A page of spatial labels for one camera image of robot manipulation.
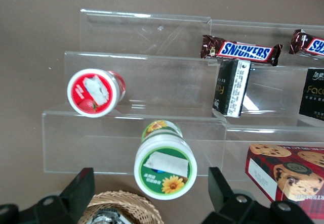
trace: red cookie box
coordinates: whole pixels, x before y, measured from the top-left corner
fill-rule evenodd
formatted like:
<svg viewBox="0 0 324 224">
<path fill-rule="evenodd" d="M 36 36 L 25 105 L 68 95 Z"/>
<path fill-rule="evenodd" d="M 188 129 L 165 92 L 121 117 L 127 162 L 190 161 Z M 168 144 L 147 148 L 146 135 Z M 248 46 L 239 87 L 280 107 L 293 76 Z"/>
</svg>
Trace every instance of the red cookie box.
<svg viewBox="0 0 324 224">
<path fill-rule="evenodd" d="M 251 144 L 246 174 L 270 201 L 292 201 L 324 219 L 324 148 Z"/>
</svg>

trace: snickers wrapper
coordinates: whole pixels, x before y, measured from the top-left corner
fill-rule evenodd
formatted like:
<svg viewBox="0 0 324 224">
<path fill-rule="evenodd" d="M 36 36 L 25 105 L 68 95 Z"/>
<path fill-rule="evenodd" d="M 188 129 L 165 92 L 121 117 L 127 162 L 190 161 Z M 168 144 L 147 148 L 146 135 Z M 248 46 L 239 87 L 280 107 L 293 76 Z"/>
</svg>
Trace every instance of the snickers wrapper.
<svg viewBox="0 0 324 224">
<path fill-rule="evenodd" d="M 282 45 L 274 47 L 257 46 L 255 44 L 227 41 L 211 35 L 203 35 L 201 58 L 242 59 L 251 62 L 276 66 Z"/>
<path fill-rule="evenodd" d="M 289 54 L 324 59 L 324 39 L 307 34 L 302 29 L 297 29 L 290 43 Z"/>
</svg>

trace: black clamp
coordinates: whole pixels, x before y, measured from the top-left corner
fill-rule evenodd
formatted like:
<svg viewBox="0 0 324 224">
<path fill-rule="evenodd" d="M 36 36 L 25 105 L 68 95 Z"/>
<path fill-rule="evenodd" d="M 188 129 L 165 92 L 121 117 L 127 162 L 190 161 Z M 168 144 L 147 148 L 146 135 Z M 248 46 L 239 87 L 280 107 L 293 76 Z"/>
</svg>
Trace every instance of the black clamp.
<svg viewBox="0 0 324 224">
<path fill-rule="evenodd" d="M 215 211 L 202 224 L 314 224 L 298 205 L 274 201 L 267 208 L 244 194 L 234 194 L 217 167 L 210 167 L 208 191 Z"/>
<path fill-rule="evenodd" d="M 48 196 L 20 211 L 0 205 L 0 224 L 77 224 L 95 194 L 92 168 L 84 168 L 59 196 Z"/>
</svg>

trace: sunflower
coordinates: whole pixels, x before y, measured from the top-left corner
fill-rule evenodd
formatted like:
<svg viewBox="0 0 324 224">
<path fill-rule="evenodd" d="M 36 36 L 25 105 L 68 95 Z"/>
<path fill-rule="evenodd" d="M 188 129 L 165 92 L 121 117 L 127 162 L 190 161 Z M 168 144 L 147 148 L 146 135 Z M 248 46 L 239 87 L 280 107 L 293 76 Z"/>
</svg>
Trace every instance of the sunflower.
<svg viewBox="0 0 324 224">
<path fill-rule="evenodd" d="M 183 178 L 179 178 L 178 176 L 171 176 L 169 178 L 165 178 L 163 180 L 162 192 L 166 194 L 170 194 L 180 190 L 184 186 Z"/>
<path fill-rule="evenodd" d="M 158 120 L 148 127 L 147 132 L 152 132 L 163 127 L 167 127 L 167 123 L 164 120 Z"/>
</svg>

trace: brown surface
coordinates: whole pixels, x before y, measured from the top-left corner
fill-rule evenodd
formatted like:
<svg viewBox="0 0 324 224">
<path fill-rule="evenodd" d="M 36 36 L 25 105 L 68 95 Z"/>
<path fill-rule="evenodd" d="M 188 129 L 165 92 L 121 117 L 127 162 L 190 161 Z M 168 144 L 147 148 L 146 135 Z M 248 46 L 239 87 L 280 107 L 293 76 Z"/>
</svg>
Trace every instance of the brown surface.
<svg viewBox="0 0 324 224">
<path fill-rule="evenodd" d="M 215 19 L 323 25 L 323 0 L 0 0 L 0 204 L 29 207 L 74 177 L 43 171 L 41 115 L 65 100 L 63 53 L 79 48 L 80 8 L 208 15 Z M 132 177 L 96 176 L 97 193 L 140 193 Z M 264 195 L 251 183 L 233 188 Z M 200 223 L 212 210 L 207 178 L 182 198 L 156 201 L 165 223 Z"/>
</svg>

